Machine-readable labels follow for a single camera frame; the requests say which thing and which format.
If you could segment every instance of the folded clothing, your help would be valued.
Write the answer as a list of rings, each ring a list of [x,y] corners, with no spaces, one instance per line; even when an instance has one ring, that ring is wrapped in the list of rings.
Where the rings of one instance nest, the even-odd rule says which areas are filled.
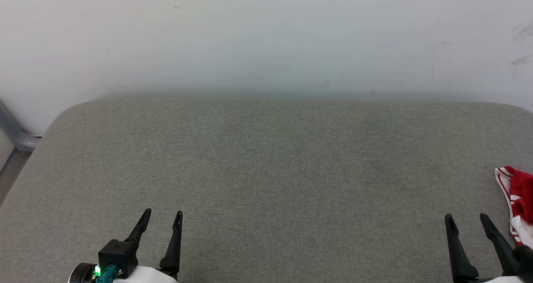
[[[509,205],[511,234],[518,245],[533,247],[533,175],[510,166],[494,174]]]

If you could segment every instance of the teal connector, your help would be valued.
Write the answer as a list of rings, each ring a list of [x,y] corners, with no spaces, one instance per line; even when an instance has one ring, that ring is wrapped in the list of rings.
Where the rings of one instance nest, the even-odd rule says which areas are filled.
[[[103,270],[102,274],[97,278],[96,283],[113,283],[114,279],[118,277],[118,270],[116,266],[110,265]]]

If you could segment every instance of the green led light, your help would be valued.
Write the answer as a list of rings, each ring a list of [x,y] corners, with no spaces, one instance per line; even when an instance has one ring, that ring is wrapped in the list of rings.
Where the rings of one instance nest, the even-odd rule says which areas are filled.
[[[99,277],[101,274],[100,266],[95,266],[95,276]]]

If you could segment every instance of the black mechanical part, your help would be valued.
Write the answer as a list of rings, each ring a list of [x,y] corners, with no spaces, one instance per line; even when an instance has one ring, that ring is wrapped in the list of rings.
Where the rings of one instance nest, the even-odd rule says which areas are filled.
[[[70,274],[68,283],[91,283],[95,266],[93,263],[78,264]]]
[[[183,213],[177,212],[174,223],[172,224],[172,237],[168,243],[165,257],[159,263],[160,271],[177,280],[179,272],[179,256],[181,255],[181,225],[183,222]]]
[[[513,248],[501,235],[493,221],[485,213],[479,215],[483,230],[488,239],[493,242],[494,249],[500,260],[502,276],[516,276],[518,274],[518,261],[513,257]]]
[[[98,252],[98,263],[102,270],[113,264],[119,270],[119,278],[125,279],[131,275],[139,265],[137,249],[139,249],[141,236],[146,231],[151,214],[152,210],[146,209],[125,241],[112,239]]]
[[[524,283],[533,283],[533,250],[528,246],[518,246],[513,250],[513,256],[518,261],[516,272]]]
[[[454,283],[477,282],[478,270],[470,264],[459,240],[459,230],[451,214],[445,217],[448,252],[450,255],[451,277]]]

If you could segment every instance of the gray fabric surface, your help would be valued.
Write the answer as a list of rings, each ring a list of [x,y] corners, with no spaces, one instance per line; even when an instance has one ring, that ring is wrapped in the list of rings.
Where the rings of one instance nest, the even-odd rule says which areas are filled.
[[[184,213],[179,280],[451,281],[452,213],[482,277],[478,220],[511,241],[493,169],[533,171],[533,115],[489,103],[115,99],[55,120],[0,207],[2,282],[62,282],[152,208],[158,266]]]

